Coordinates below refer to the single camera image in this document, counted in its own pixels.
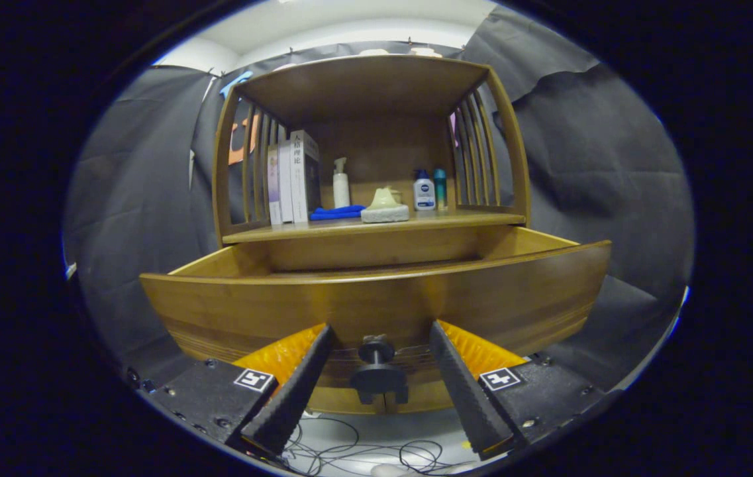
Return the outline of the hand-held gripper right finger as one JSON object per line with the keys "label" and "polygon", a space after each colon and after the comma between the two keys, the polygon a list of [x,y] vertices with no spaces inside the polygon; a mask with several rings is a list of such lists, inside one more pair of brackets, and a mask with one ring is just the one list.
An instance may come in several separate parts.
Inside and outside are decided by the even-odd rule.
{"label": "hand-held gripper right finger", "polygon": [[551,356],[507,366],[503,360],[473,372],[459,350],[459,328],[432,323],[428,347],[442,374],[472,450],[482,460],[526,456],[591,419],[607,392]]}

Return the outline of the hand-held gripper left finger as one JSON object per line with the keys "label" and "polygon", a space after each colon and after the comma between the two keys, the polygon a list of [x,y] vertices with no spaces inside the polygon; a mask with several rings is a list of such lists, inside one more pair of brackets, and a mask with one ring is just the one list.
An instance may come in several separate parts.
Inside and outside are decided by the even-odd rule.
{"label": "hand-held gripper left finger", "polygon": [[145,396],[197,437],[276,458],[297,428],[334,342],[317,324],[237,360],[189,356],[172,338],[145,347]]}

